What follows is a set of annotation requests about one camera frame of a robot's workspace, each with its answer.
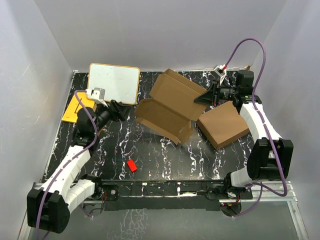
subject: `yellow object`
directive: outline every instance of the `yellow object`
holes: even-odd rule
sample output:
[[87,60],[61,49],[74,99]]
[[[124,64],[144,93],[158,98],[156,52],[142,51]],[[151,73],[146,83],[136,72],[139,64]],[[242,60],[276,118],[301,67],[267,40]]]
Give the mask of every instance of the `yellow object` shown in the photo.
[[[87,94],[85,92],[78,92],[77,93],[79,99],[85,105],[86,107],[93,108],[95,105],[95,102],[87,97]],[[76,99],[76,96],[73,95],[67,109],[65,110],[62,121],[69,122],[69,123],[76,123],[78,116],[78,111],[82,109],[82,106]]]

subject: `red connector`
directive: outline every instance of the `red connector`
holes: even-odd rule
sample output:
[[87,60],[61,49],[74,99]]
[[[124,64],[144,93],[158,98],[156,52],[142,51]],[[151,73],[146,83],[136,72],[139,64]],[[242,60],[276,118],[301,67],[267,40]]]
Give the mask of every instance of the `red connector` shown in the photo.
[[128,166],[129,166],[129,168],[130,168],[130,171],[131,172],[135,172],[135,171],[137,171],[138,170],[138,168],[137,168],[137,166],[136,166],[136,164],[135,164],[135,162],[132,160],[132,159],[130,159],[129,161],[127,161],[126,162],[126,164],[128,164]]

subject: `brown box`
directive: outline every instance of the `brown box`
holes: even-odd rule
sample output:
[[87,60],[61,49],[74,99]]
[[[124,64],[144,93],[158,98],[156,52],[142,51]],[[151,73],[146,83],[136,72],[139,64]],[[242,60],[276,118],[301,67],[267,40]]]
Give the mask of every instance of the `brown box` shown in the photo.
[[193,134],[191,120],[198,120],[206,105],[194,99],[206,91],[179,73],[168,69],[159,75],[151,89],[152,98],[140,101],[135,110],[136,121],[176,145],[185,143]]
[[202,114],[196,124],[216,150],[249,133],[245,120],[231,101]]

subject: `marble surface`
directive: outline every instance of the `marble surface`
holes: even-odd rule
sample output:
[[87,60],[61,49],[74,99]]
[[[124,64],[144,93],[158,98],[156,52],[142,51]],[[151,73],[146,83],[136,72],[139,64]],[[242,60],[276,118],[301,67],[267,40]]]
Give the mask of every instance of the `marble surface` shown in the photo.
[[[149,98],[150,90],[160,72],[140,74],[138,102]],[[207,88],[213,80],[209,71],[180,72],[191,81]],[[228,84],[234,83],[234,72],[228,72]],[[68,97],[75,90],[84,90],[87,73],[76,73]],[[135,106],[127,121],[110,122],[100,134],[96,153],[82,168],[79,176],[92,174],[105,180],[221,180],[227,173],[243,168],[254,146],[250,134],[228,146],[215,150],[197,130],[185,144],[175,145],[151,129],[135,121]],[[53,153],[42,181],[45,181],[65,157],[75,128],[73,123],[61,122]],[[133,159],[138,170],[130,172],[126,161]]]

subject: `gray wall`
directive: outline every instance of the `gray wall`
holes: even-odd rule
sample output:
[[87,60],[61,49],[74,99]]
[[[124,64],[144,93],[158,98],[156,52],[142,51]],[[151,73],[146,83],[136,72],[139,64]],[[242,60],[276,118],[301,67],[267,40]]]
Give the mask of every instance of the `gray wall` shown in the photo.
[[[306,230],[319,239],[320,2],[289,0],[266,41],[257,93],[274,128],[294,144],[289,173]],[[260,53],[253,65],[258,73]]]
[[[194,70],[224,64],[247,37],[264,41],[286,0],[35,0],[67,62],[143,71]],[[245,43],[230,66],[251,65]]]
[[33,0],[0,0],[0,239],[17,239],[72,71]]

